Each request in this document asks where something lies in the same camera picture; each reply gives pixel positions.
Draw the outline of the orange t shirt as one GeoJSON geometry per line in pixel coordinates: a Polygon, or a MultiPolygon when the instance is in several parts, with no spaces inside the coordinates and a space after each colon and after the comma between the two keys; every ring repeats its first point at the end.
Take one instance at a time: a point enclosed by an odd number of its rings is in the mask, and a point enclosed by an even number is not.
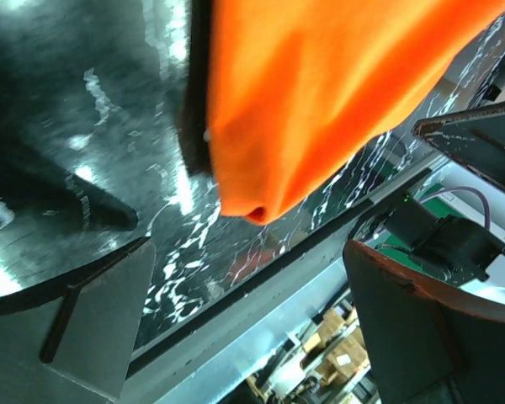
{"type": "Polygon", "coordinates": [[[423,101],[505,1],[216,1],[207,130],[221,212],[268,224],[423,101]]]}

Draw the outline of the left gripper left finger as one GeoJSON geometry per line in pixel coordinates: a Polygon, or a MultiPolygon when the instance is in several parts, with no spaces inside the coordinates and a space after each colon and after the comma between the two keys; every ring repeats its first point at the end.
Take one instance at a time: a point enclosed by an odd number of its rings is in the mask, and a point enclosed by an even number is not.
{"type": "Polygon", "coordinates": [[[140,326],[156,248],[109,255],[0,297],[0,403],[114,403],[140,326]]]}

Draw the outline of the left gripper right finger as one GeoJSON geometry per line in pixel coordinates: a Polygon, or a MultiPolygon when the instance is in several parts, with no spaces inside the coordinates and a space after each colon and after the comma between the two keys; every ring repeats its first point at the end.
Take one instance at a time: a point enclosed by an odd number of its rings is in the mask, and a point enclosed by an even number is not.
{"type": "Polygon", "coordinates": [[[505,305],[361,242],[343,261],[384,403],[505,403],[505,305]]]}

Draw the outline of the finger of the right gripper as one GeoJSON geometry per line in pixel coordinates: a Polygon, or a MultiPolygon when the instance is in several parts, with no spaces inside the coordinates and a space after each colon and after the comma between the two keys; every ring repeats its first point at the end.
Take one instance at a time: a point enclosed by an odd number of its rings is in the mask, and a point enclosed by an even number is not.
{"type": "Polygon", "coordinates": [[[505,193],[505,101],[419,120],[412,134],[505,193]]]}

